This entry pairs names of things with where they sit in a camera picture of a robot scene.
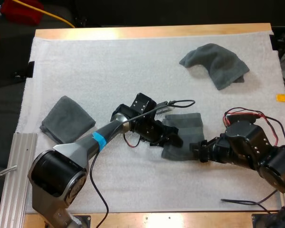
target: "white terry cloth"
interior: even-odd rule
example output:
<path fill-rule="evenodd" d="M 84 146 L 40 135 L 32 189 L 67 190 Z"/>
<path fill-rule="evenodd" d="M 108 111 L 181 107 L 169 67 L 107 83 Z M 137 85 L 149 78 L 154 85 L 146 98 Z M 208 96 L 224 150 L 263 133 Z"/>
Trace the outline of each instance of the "white terry cloth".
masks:
<path fill-rule="evenodd" d="M 63 41 L 35 38 L 31 61 L 33 78 L 28 78 L 17 132 L 38 133 L 36 156 L 55 144 L 41 133 L 41 121 L 59 100 L 67 95 L 96 120 L 100 128 L 121 104 L 131 105 L 141 92 L 156 102 L 194 99 L 187 109 L 169 114 L 201 113 L 205 138 L 210 140 L 225 131 L 223 113 L 237 106 L 263 111 L 285 127 L 285 103 L 276 102 L 284 93 L 277 52 L 272 51 L 270 32 L 147 38 L 99 41 Z M 243 60 L 250 71 L 244 83 L 233 83 L 217 90 L 205 68 L 184 68 L 179 61 L 191 50 L 207 43 L 225 47 Z M 263 120 L 257 120 L 270 140 L 275 139 Z M 273 123 L 285 143 L 282 132 Z M 135 144 L 137 135 L 127 134 Z M 210 162 L 167 161 L 162 148 L 142 142 L 131 149 L 117 136 L 101 151 L 94 178 L 110 212 L 256 210 L 221 202 L 221 198 L 259 201 L 274 189 L 256 171 Z M 277 196 L 263 204 L 280 209 Z M 105 212 L 105 207 L 88 179 L 70 212 Z M 34 213 L 31 191 L 27 212 Z"/>

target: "metal clamp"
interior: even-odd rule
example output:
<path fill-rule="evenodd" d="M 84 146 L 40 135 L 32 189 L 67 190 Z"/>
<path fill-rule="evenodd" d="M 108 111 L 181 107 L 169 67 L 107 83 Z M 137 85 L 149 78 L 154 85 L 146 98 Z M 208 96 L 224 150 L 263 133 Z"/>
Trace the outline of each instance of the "metal clamp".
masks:
<path fill-rule="evenodd" d="M 3 176 L 5 176 L 6 174 L 8 174 L 9 172 L 14 171 L 14 170 L 16 170 L 16 169 L 17 169 L 17 165 L 14 165 L 14 166 L 12 166 L 12 167 L 10 167 L 10 168 L 6 168 L 6 169 L 0 171 L 0 177 L 3 177 Z"/>

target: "black wire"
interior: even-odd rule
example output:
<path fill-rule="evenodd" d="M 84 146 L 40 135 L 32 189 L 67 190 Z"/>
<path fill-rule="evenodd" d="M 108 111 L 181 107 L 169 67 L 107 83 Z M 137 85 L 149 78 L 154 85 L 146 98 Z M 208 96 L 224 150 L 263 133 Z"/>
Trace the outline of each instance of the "black wire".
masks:
<path fill-rule="evenodd" d="M 106 217 L 107 217 L 108 214 L 109 214 L 109 207 L 108 207 L 108 204 L 106 203 L 105 199 L 103 198 L 103 196 L 101 195 L 100 191 L 99 191 L 98 188 L 96 187 L 96 184 L 95 184 L 95 182 L 94 182 L 94 180 L 93 180 L 93 176 L 92 176 L 93 167 L 94 167 L 94 164 L 95 164 L 95 161 L 96 161 L 98 155 L 99 155 L 99 152 L 96 153 L 96 155 L 95 155 L 95 157 L 94 157 L 94 159 L 93 159 L 93 161 L 92 161 L 91 168 L 90 168 L 90 179 L 91 179 L 91 183 L 92 183 L 93 187 L 95 188 L 97 194 L 99 195 L 99 197 L 101 198 L 101 200 L 103 201 L 103 203 L 104 203 L 104 205 L 105 205 L 106 213 L 105 213 L 104 218 L 98 223 L 98 225 L 96 226 L 96 228 L 99 228 L 99 227 L 100 227 L 100 225 L 103 223 L 103 221 L 106 219 Z"/>
<path fill-rule="evenodd" d="M 236 204 L 242 204 L 242 205 L 249 205 L 249 206 L 254 206 L 254 205 L 258 205 L 259 207 L 261 207 L 264 211 L 266 211 L 268 214 L 270 214 L 270 211 L 267 210 L 264 206 L 261 205 L 261 203 L 265 202 L 266 200 L 268 200 L 271 196 L 273 196 L 275 193 L 277 192 L 277 190 L 274 190 L 273 192 L 271 192 L 268 196 L 266 196 L 264 199 L 262 199 L 259 202 L 254 202 L 254 201 L 249 201 L 249 200 L 236 200 L 236 199 L 221 199 L 221 201 L 223 202 L 228 202 L 228 203 L 236 203 Z"/>
<path fill-rule="evenodd" d="M 282 126 L 281 122 L 279 122 L 277 119 L 274 119 L 274 118 L 271 118 L 271 117 L 269 117 L 269 116 L 266 116 L 266 115 L 265 115 L 263 112 L 261 112 L 261 111 L 253 110 L 253 109 L 247 109 L 247 108 L 243 108 L 243 107 L 230 108 L 228 111 L 225 112 L 224 116 L 226 116 L 226 115 L 228 114 L 228 112 L 230 112 L 231 110 L 234 110 L 234 109 L 242 109 L 242 110 L 240 110 L 240 111 L 246 110 L 246 111 L 256 112 L 256 113 L 259 113 L 259 114 L 265 116 L 267 119 L 270 119 L 270 120 L 273 120 L 273 121 L 278 122 L 278 123 L 280 124 L 281 128 L 282 128 L 282 132 L 283 132 L 283 135 L 284 135 L 284 138 L 285 138 L 284 127 Z M 268 120 L 265 119 L 265 121 L 266 121 L 266 123 L 269 125 L 269 127 L 271 128 L 273 134 L 278 138 L 278 136 L 277 136 L 277 134 L 276 134 L 276 131 L 275 131 L 273 125 L 272 125 Z"/>
<path fill-rule="evenodd" d="M 180 102 L 191 102 L 191 104 L 184 105 L 184 106 L 175 105 L 175 103 L 180 103 Z M 121 122 L 121 123 L 112 131 L 112 133 L 111 133 L 111 135 L 110 135 L 110 137 L 109 137 L 109 140 L 112 139 L 112 136 L 115 134 L 116 130 L 117 130 L 120 126 L 122 126 L 123 124 L 125 124 L 125 123 L 128 123 L 128 122 L 130 122 L 130 121 L 136 120 L 136 119 L 141 118 L 141 117 L 144 117 L 144 116 L 147 116 L 147 115 L 149 115 L 149 114 L 151 114 L 151 113 L 154 113 L 154 112 L 156 112 L 157 110 L 162 109 L 162 108 L 165 108 L 165 107 L 188 108 L 188 107 L 190 107 L 190 106 L 192 106 L 192 105 L 194 105 L 194 104 L 195 104 L 195 101 L 194 101 L 194 100 L 169 101 L 168 104 L 165 104 L 165 105 L 162 105 L 162 106 L 159 106 L 159 107 L 155 107 L 154 109 L 152 109 L 152 110 L 150 110 L 150 111 L 148 111 L 148 112 L 146 112 L 146 113 L 143 113 L 143 114 L 138 115 L 138 116 L 136 116 L 136 117 L 133 117 L 133 118 L 131 118 L 131 119 L 129 119 L 129 120 L 126 120 L 126 121 Z"/>
<path fill-rule="evenodd" d="M 137 142 L 137 144 L 135 145 L 135 146 L 133 146 L 133 145 L 131 145 L 129 142 L 128 142 L 128 140 L 125 138 L 125 134 L 123 134 L 123 139 L 125 140 L 125 142 L 127 143 L 127 145 L 129 146 L 129 147 L 131 147 L 131 148 L 135 148 L 135 147 L 137 147 L 138 145 L 139 145 L 139 143 L 141 142 L 141 137 L 139 137 L 139 140 L 138 140 L 138 142 Z"/>
<path fill-rule="evenodd" d="M 184 106 L 174 105 L 175 103 L 179 103 L 179 102 L 191 102 L 191 104 L 189 104 L 189 105 L 184 105 Z M 138 119 L 138 118 L 140 118 L 140 117 L 143 117 L 143 116 L 146 116 L 146 115 L 149 115 L 149 114 L 155 112 L 156 110 L 161 109 L 161 108 L 164 108 L 164 107 L 187 108 L 187 107 L 190 107 L 190 106 L 192 106 L 192 105 L 194 105 L 194 104 L 195 104 L 195 101 L 194 101 L 194 100 L 170 101 L 170 102 L 168 102 L 168 104 L 166 104 L 166 105 L 163 105 L 163 106 L 160 106 L 160 107 L 156 107 L 156 108 L 154 108 L 154 109 L 152 109 L 152 110 L 150 110 L 150 111 L 148 111 L 148 112 L 146 112 L 146 113 L 143 113 L 143 114 L 141 114 L 141 115 L 138 115 L 138 116 L 136 116 L 136 117 L 134 117 L 134 118 L 132 118 L 132 119 L 129 119 L 129 120 L 127 120 L 127 121 L 121 122 L 120 125 L 118 125 L 118 126 L 114 129 L 114 131 L 111 133 L 109 139 L 111 139 L 111 137 L 114 135 L 115 131 L 116 131 L 121 125 L 123 125 L 124 123 L 130 122 L 130 121 L 133 121 L 133 120 L 136 120 L 136 119 Z M 90 179 L 91 179 L 91 183 L 92 183 L 93 187 L 95 188 L 97 194 L 99 195 L 99 197 L 101 198 L 101 200 L 103 201 L 103 203 L 104 203 L 104 205 L 105 205 L 106 213 L 105 213 L 104 218 L 98 223 L 98 225 L 96 226 L 96 228 L 99 228 L 99 227 L 100 227 L 100 225 L 103 223 L 103 221 L 106 219 L 106 217 L 107 217 L 108 214 L 109 214 L 109 207 L 108 207 L 108 204 L 106 203 L 105 199 L 103 198 L 103 196 L 101 195 L 100 191 L 98 190 L 98 188 L 97 188 L 97 186 L 96 186 L 96 184 L 95 184 L 95 182 L 94 182 L 94 180 L 93 180 L 93 176 L 92 176 L 93 167 L 94 167 L 95 161 L 96 161 L 96 159 L 97 159 L 97 157 L 98 157 L 98 155 L 99 155 L 99 152 L 100 152 L 100 151 L 98 151 L 98 152 L 96 153 L 96 155 L 95 155 L 95 157 L 94 157 L 94 159 L 93 159 L 93 161 L 92 161 L 91 168 L 90 168 Z"/>
<path fill-rule="evenodd" d="M 266 116 L 266 118 L 269 119 L 269 120 L 276 121 L 276 122 L 280 125 L 280 127 L 281 127 L 281 129 L 282 129 L 282 132 L 283 132 L 283 136 L 284 136 L 284 138 L 285 138 L 285 130 L 284 130 L 284 127 L 283 127 L 283 125 L 281 124 L 281 122 L 278 121 L 277 119 L 272 118 L 272 117 L 269 117 L 269 116 Z"/>

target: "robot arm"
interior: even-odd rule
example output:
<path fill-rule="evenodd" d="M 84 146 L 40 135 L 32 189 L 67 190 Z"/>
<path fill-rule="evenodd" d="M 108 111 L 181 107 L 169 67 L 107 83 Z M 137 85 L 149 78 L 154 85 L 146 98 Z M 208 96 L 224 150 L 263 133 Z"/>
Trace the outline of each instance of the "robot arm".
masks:
<path fill-rule="evenodd" d="M 285 193 L 285 145 L 272 146 L 256 118 L 231 115 L 225 133 L 211 141 L 190 145 L 196 160 L 231 163 L 253 169 L 271 186 Z"/>
<path fill-rule="evenodd" d="M 178 129 L 154 119 L 155 111 L 177 101 L 157 104 L 138 94 L 131 107 L 121 104 L 111 122 L 74 143 L 61 144 L 41 153 L 33 162 L 28 178 L 32 184 L 32 206 L 54 228 L 83 228 L 82 221 L 71 216 L 67 208 L 83 187 L 89 170 L 88 161 L 119 133 L 136 132 L 150 145 L 169 143 L 182 146 Z"/>

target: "gray towel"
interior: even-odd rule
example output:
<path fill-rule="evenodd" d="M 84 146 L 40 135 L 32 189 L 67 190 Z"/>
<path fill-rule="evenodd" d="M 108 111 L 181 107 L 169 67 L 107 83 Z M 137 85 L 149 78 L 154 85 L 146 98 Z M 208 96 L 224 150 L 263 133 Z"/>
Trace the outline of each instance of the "gray towel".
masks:
<path fill-rule="evenodd" d="M 95 120 L 75 101 L 63 96 L 42 121 L 40 129 L 58 144 L 72 143 L 94 127 Z"/>
<path fill-rule="evenodd" d="M 172 161 L 193 160 L 190 143 L 197 143 L 205 139 L 200 113 L 166 115 L 162 123 L 179 129 L 178 136 L 183 140 L 183 146 L 178 148 L 166 144 L 161 157 Z"/>
<path fill-rule="evenodd" d="M 186 68 L 203 65 L 218 90 L 234 82 L 244 82 L 243 75 L 249 71 L 235 53 L 217 44 L 206 44 L 189 52 L 180 64 Z"/>

